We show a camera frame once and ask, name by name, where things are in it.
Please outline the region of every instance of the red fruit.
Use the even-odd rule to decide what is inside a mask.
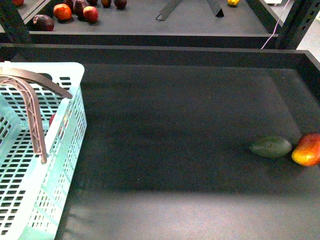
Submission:
[[[313,166],[319,164],[320,133],[308,133],[301,137],[291,156],[297,164],[303,166]]]
[[[74,0],[73,11],[79,18],[85,18],[84,9],[88,6],[88,3],[84,0]]]
[[[90,23],[98,21],[98,10],[94,6],[87,6],[83,10],[83,15]]]
[[[90,5],[95,6],[98,3],[98,0],[86,0]]]
[[[124,9],[127,5],[127,0],[114,0],[114,5],[117,9]]]
[[[51,17],[42,14],[34,16],[33,24],[36,25],[40,31],[53,31],[55,27],[55,22]]]
[[[60,21],[70,20],[72,17],[72,11],[67,4],[58,4],[53,8],[54,16]]]
[[[74,11],[74,0],[64,0],[64,3],[68,5],[71,11]]]
[[[52,124],[52,122],[53,122],[53,120],[54,120],[54,118],[55,118],[55,115],[56,115],[56,114],[53,114],[53,115],[50,117],[49,127],[51,126],[51,124]]]
[[[110,8],[112,0],[101,0],[103,7]]]
[[[16,7],[20,7],[22,4],[24,4],[24,0],[12,0],[12,2]]]

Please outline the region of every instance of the orange fruit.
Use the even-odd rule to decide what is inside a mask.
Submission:
[[[58,4],[53,8],[54,16],[60,21],[70,20],[72,17],[72,11],[67,4]]]

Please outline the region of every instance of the green mango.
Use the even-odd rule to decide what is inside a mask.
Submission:
[[[252,153],[272,159],[288,154],[291,149],[291,143],[281,136],[265,136],[250,146]]]

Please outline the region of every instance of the gray floor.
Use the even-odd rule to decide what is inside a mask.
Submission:
[[[281,4],[277,6],[270,5],[272,10],[280,16],[287,0],[282,0]],[[291,9],[294,1],[290,1],[287,8],[284,10],[281,20],[284,22],[288,16],[289,10]],[[320,61],[320,21],[314,20],[308,32],[304,36],[302,42],[298,46],[298,50],[309,50],[315,58]]]

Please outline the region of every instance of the dark red fruit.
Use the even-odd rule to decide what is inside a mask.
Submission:
[[[103,7],[110,8],[112,0],[101,0]]]
[[[64,3],[68,5],[71,11],[74,11],[74,0],[64,0]]]
[[[42,14],[34,16],[33,24],[40,31],[53,31],[55,27],[55,22],[51,19],[51,17]]]
[[[56,114],[53,114],[53,115],[50,117],[50,119],[49,119],[49,127],[51,126],[51,124],[52,124],[55,116],[56,116]]]
[[[84,19],[84,9],[88,7],[89,4],[84,0],[74,0],[73,11],[81,19]]]
[[[98,0],[86,0],[90,5],[95,6],[98,3]]]
[[[124,9],[127,5],[127,0],[114,0],[114,5],[117,9]]]

